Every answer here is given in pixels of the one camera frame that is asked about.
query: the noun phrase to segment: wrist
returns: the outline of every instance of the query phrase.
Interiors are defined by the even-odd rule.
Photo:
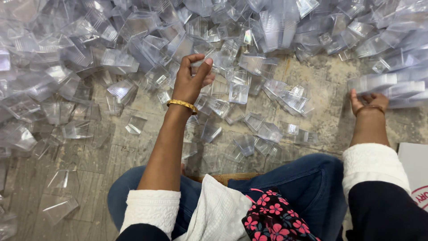
[[[165,119],[167,118],[173,118],[176,121],[185,121],[189,119],[189,117],[192,115],[193,110],[189,107],[179,105],[179,104],[170,104],[168,107],[168,110],[165,114]]]
[[[385,119],[385,114],[377,108],[366,108],[358,112],[357,117],[360,118],[373,118],[373,119]]]

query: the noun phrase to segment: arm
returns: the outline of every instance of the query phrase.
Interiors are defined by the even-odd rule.
[[[212,82],[215,76],[207,75],[213,63],[210,58],[199,67],[193,78],[190,75],[190,64],[204,57],[203,54],[193,54],[183,58],[175,80],[173,99],[194,104],[201,88]],[[128,206],[118,240],[141,239],[142,231],[146,232],[147,240],[163,240],[165,236],[161,232],[171,239],[181,197],[184,128],[190,115],[190,108],[177,104],[169,106],[137,190],[128,193]]]
[[[190,64],[204,57],[203,54],[192,54],[182,59],[172,99],[194,104],[201,88],[212,82],[214,77],[208,75],[213,64],[210,58],[201,64],[195,77],[191,77]],[[137,190],[180,191],[184,128],[191,115],[190,108],[177,104],[169,106]]]
[[[357,113],[364,105],[357,99],[355,89],[351,90],[352,111],[356,115],[354,136],[349,147],[362,143],[378,143],[389,146],[386,136],[385,115],[376,108],[366,108]],[[388,107],[388,99],[378,93],[363,97],[370,105],[379,105],[385,111]]]
[[[346,233],[348,240],[428,240],[428,213],[409,196],[407,175],[389,147],[384,114],[376,108],[358,111],[364,105],[355,90],[350,97],[358,114],[350,148],[343,153],[342,184],[353,225]],[[382,94],[363,98],[384,110],[388,106]]]

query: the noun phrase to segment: white cloth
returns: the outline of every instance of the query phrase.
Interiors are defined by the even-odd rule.
[[[240,191],[225,187],[206,174],[187,233],[175,241],[236,241],[247,236],[241,219],[251,205]]]
[[[131,190],[120,232],[132,224],[147,223],[164,231],[171,239],[177,218],[180,192],[165,190]],[[241,192],[223,186],[205,175],[201,196],[190,219],[187,233],[177,241],[236,241],[246,235],[241,219],[251,207]]]
[[[132,224],[147,223],[164,231],[171,239],[177,218],[180,192],[166,190],[130,190],[120,232]]]
[[[348,200],[353,186],[364,181],[384,181],[402,187],[410,194],[409,180],[397,153],[390,147],[365,143],[343,152],[343,191]]]

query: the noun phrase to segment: knee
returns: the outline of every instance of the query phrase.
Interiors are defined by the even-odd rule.
[[[138,166],[127,170],[111,185],[108,195],[107,202],[110,203],[120,194],[128,193],[129,190],[135,190],[140,182],[141,176],[143,175],[146,166]]]
[[[305,156],[305,158],[314,165],[319,166],[319,168],[326,170],[329,174],[343,176],[343,163],[337,157],[314,153]]]

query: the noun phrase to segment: hand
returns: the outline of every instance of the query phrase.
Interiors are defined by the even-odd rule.
[[[185,101],[193,105],[201,89],[212,83],[215,75],[211,74],[211,67],[213,65],[213,60],[211,58],[206,59],[205,62],[201,64],[198,72],[193,78],[191,75],[192,69],[190,64],[203,60],[204,58],[204,54],[191,54],[183,57],[180,69],[177,72],[177,78],[175,79],[172,99]]]
[[[355,91],[355,89],[352,89],[349,92],[349,96],[351,99],[352,112],[354,113],[355,116],[357,116],[356,115],[357,111],[359,109],[361,109],[362,107],[364,107],[364,104],[358,100],[357,92]],[[386,98],[383,94],[380,94],[380,93],[372,93],[370,96],[365,95],[365,96],[363,96],[363,99],[369,105],[378,105],[378,106],[382,107],[383,111],[385,111],[387,109],[388,104],[389,104],[388,98]]]

